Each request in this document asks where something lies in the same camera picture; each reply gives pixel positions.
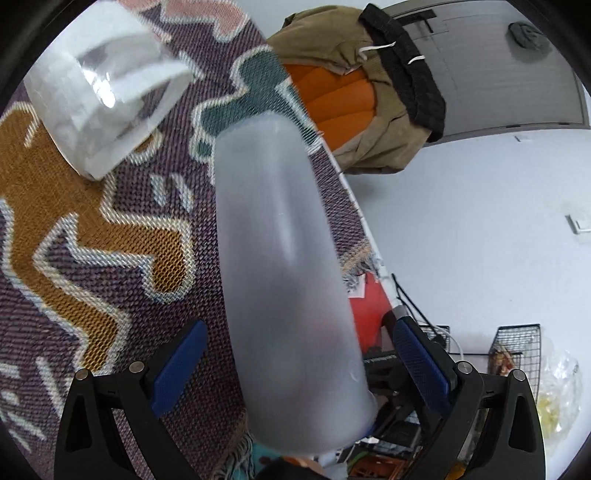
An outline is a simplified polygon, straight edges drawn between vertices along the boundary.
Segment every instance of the blue gripper pad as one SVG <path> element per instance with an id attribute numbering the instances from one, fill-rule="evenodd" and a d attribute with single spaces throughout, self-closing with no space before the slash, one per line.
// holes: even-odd
<path id="1" fill-rule="evenodd" d="M 157 418 L 173 409 L 206 346 L 207 327 L 203 322 L 196 322 L 154 380 L 150 407 Z"/>
<path id="2" fill-rule="evenodd" d="M 396 322 L 393 340 L 398 356 L 427 407 L 446 417 L 452 409 L 449 382 L 403 319 Z"/>

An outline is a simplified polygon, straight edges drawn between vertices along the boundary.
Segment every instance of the gray cabinet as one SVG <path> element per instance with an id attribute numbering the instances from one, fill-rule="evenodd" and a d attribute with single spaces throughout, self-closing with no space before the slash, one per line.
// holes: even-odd
<path id="1" fill-rule="evenodd" d="M 589 128 L 584 90 L 573 70 L 554 47 L 540 53 L 514 41 L 509 24 L 528 20 L 509 3 L 409 0 L 385 11 L 402 23 L 411 21 L 404 28 L 447 102 L 440 141 Z"/>

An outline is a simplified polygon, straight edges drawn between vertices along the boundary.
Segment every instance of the white drawstring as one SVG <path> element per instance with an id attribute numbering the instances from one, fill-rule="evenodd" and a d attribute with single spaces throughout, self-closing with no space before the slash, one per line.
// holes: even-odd
<path id="1" fill-rule="evenodd" d="M 410 65 L 412 62 L 414 62 L 415 60 L 424 60 L 425 59 L 425 55 L 419 55 L 417 57 L 414 57 L 413 59 L 410 59 L 408 61 L 408 64 Z"/>
<path id="2" fill-rule="evenodd" d="M 369 50 L 379 50 L 380 48 L 388 48 L 388 47 L 393 47 L 396 45 L 396 42 L 392 42 L 388 45 L 371 45 L 369 47 L 361 47 L 357 53 L 359 54 L 359 56 L 364 60 L 367 61 L 368 57 L 365 53 L 363 53 L 364 51 L 369 51 Z"/>

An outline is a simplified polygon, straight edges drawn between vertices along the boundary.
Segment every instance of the black fabric trim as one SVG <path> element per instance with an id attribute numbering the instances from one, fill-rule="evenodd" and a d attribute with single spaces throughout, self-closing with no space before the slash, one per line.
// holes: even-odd
<path id="1" fill-rule="evenodd" d="M 376 45 L 396 42 L 392 48 L 378 50 L 380 60 L 407 109 L 413 123 L 431 131 L 428 142 L 443 136 L 446 103 L 424 60 L 408 62 L 421 53 L 402 25 L 386 12 L 369 4 L 359 21 Z"/>

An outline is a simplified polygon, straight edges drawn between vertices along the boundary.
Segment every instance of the frosted plastic bottle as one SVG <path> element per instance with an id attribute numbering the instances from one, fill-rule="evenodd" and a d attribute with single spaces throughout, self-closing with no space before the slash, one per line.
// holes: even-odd
<path id="1" fill-rule="evenodd" d="M 283 454 L 351 445 L 371 428 L 376 402 L 296 126 L 266 113 L 223 132 L 215 183 L 224 300 L 251 433 Z"/>

